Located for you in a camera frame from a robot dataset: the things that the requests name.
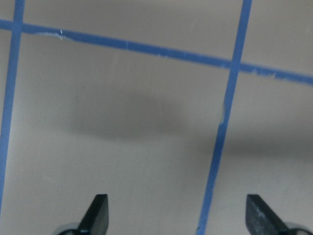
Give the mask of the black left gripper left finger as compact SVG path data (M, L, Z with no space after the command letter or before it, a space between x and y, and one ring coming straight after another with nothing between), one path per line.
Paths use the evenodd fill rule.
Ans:
M109 226L107 194L97 194L77 230L81 235L105 235Z

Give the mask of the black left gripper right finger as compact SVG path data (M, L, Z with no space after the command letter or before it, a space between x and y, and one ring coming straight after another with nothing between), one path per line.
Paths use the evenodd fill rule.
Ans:
M258 194L246 196L246 227L251 235L287 235L289 228Z

